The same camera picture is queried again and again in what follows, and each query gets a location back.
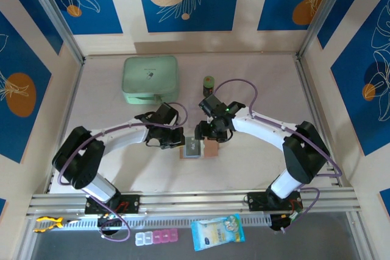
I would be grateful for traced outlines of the aluminium table side rail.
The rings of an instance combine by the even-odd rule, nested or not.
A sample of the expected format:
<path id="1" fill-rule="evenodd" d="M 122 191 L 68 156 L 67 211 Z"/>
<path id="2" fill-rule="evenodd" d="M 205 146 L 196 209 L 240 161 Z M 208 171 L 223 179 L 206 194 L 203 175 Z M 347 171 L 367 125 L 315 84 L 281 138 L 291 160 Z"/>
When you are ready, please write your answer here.
<path id="1" fill-rule="evenodd" d="M 296 65 L 299 80 L 301 82 L 303 93 L 308 104 L 310 115 L 313 120 L 313 125 L 318 131 L 319 136 L 322 138 L 326 148 L 329 151 L 329 157 L 331 158 L 331 162 L 328 161 L 325 163 L 326 171 L 324 178 L 329 178 L 332 183 L 331 185 L 334 187 L 343 187 L 344 185 L 342 171 L 339 166 L 335 167 L 336 160 L 333 156 L 332 147 L 329 143 L 329 139 L 325 131 L 325 124 L 323 123 L 321 116 L 321 103 L 319 101 L 313 79 L 310 76 L 308 66 L 305 61 L 302 61 L 298 57 L 295 59 L 294 62 Z"/>
<path id="2" fill-rule="evenodd" d="M 52 166 L 52 159 L 53 159 L 54 155 L 57 153 L 60 146 L 62 145 L 62 141 L 66 135 L 66 129 L 68 127 L 71 113 L 73 110 L 74 101 L 75 101 L 76 96 L 77 96 L 77 91 L 79 88 L 84 65 L 85 65 L 85 59 L 83 60 L 83 63 L 81 64 L 80 69 L 77 72 L 76 79 L 73 83 L 72 92 L 71 92 L 69 101 L 66 104 L 65 115 L 64 115 L 64 118 L 62 119 L 61 124 L 60 124 L 60 133 L 57 135 L 57 138 L 56 138 L 55 143 L 54 143 L 54 150 L 52 151 L 51 156 L 50 156 L 50 160 L 49 160 L 50 165 L 49 165 L 49 170 L 47 172 L 46 181 L 45 181 L 45 184 L 43 187 L 43 194 L 47 194 L 51 188 L 52 179 L 53 179 L 54 173 L 55 173 L 54 167 Z"/>

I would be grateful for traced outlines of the yellow handled pliers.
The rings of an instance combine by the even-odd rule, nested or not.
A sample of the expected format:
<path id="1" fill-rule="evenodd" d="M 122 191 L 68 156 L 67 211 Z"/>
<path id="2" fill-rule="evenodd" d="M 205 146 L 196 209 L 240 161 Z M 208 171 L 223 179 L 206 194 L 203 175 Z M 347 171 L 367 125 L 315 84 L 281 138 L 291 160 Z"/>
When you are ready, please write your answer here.
<path id="1" fill-rule="evenodd" d="M 38 217 L 35 222 L 39 223 L 38 228 L 34 228 L 34 233 L 45 233 L 55 228 L 64 228 L 65 225 L 77 223 L 80 219 L 65 219 L 64 217 L 50 217 L 41 216 Z"/>

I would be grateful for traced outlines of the aluminium mounting rail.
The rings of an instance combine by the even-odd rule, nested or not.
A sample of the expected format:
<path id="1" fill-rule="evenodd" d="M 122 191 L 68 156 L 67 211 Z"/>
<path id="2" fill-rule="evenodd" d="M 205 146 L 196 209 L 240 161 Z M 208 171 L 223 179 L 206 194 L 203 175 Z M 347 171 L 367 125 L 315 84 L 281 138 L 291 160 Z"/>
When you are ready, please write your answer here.
<path id="1" fill-rule="evenodd" d="M 227 213 L 249 214 L 245 203 L 248 190 L 210 192 L 131 192 L 139 195 L 138 217 L 143 216 L 210 216 Z M 81 193 L 34 194 L 27 217 L 81 215 L 86 197 Z M 321 188 L 320 196 L 310 209 L 312 213 L 360 212 L 355 191 L 348 188 Z"/>

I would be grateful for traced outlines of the white pink pill organizer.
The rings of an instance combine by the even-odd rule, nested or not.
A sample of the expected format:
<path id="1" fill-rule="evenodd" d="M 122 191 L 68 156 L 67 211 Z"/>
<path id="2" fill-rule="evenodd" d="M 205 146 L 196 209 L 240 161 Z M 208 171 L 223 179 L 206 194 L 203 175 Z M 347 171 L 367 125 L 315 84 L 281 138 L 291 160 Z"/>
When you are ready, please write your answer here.
<path id="1" fill-rule="evenodd" d="M 135 234 L 135 245 L 137 247 L 145 245 L 166 244 L 177 242 L 179 239 L 176 228 L 138 232 Z"/>

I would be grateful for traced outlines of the aluminium corner post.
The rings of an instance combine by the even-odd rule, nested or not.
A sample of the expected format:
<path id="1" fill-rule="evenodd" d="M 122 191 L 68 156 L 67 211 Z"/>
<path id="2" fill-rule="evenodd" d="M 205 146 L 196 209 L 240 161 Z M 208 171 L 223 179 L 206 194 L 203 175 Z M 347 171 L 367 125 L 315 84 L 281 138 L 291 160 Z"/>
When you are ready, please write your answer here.
<path id="1" fill-rule="evenodd" d="M 79 65 L 83 66 L 85 57 L 83 56 L 83 53 L 55 0 L 39 0 L 39 2 L 51 20 L 52 24 L 56 28 L 57 32 L 61 36 L 62 40 L 66 44 L 71 55 Z"/>
<path id="2" fill-rule="evenodd" d="M 300 45 L 299 50 L 296 52 L 296 57 L 299 61 L 301 61 L 301 59 L 304 57 L 311 42 L 316 38 L 336 1 L 337 0 L 322 0 L 311 24 L 307 29 L 307 33 L 302 41 L 302 44 Z"/>

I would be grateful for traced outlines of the dark bottle with green lid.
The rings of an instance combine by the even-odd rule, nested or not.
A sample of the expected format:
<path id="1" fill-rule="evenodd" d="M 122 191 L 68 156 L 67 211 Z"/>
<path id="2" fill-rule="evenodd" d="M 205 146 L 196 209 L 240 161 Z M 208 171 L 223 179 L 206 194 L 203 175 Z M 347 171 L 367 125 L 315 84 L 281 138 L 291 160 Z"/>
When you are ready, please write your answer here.
<path id="1" fill-rule="evenodd" d="M 205 76 L 203 79 L 203 95 L 204 97 L 208 97 L 213 94 L 215 86 L 215 79 L 212 76 Z"/>

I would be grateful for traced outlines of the pink card holder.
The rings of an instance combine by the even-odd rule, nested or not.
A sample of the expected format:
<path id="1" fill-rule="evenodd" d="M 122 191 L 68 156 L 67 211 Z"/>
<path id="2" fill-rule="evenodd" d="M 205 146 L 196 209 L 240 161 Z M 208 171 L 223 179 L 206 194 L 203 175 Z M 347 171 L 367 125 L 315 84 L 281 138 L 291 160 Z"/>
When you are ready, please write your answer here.
<path id="1" fill-rule="evenodd" d="M 183 151 L 184 146 L 180 147 L 180 159 L 181 160 L 190 160 L 190 159 L 203 159 L 203 158 L 214 158 L 219 154 L 219 143 L 213 140 L 205 139 L 200 140 L 201 144 L 201 156 L 199 158 L 184 158 Z"/>

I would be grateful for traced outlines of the blue wet wipes packet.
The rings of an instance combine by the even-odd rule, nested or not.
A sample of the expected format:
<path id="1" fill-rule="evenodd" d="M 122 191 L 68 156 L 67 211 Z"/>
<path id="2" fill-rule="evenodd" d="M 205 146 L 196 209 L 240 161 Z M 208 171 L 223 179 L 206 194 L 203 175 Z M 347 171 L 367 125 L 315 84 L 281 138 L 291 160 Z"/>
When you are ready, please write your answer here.
<path id="1" fill-rule="evenodd" d="M 246 241 L 239 214 L 194 221 L 191 223 L 191 234 L 195 251 Z"/>

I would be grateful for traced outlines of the mint green zip pouch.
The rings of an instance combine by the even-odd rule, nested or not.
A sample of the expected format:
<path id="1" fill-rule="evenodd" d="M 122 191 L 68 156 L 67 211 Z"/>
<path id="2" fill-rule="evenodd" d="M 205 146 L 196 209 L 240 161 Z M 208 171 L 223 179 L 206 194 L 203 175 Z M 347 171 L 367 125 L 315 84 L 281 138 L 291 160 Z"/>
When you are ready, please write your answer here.
<path id="1" fill-rule="evenodd" d="M 124 62 L 122 93 L 128 104 L 175 102 L 179 88 L 179 65 L 173 56 L 130 57 Z"/>

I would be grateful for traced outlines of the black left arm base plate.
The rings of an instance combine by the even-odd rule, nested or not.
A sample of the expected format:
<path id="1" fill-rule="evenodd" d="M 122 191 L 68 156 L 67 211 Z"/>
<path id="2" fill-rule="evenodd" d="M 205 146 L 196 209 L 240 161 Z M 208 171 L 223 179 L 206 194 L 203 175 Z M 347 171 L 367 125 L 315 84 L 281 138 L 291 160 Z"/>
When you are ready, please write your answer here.
<path id="1" fill-rule="evenodd" d="M 108 202 L 101 202 L 105 207 L 99 204 L 92 197 L 87 198 L 85 204 L 85 214 L 105 214 L 110 211 L 107 209 L 118 213 L 118 214 L 137 214 L 140 207 L 140 195 L 125 195 L 125 194 L 116 194 Z"/>

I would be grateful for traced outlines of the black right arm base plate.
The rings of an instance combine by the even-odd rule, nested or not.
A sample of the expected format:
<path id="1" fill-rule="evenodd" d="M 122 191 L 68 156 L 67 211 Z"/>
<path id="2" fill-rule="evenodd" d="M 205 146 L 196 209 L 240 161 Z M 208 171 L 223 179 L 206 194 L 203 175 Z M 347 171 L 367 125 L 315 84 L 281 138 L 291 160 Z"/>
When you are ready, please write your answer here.
<path id="1" fill-rule="evenodd" d="M 249 192 L 247 202 L 250 211 L 301 211 L 303 210 L 300 192 L 293 191 L 285 199 L 277 197 L 273 192 Z"/>

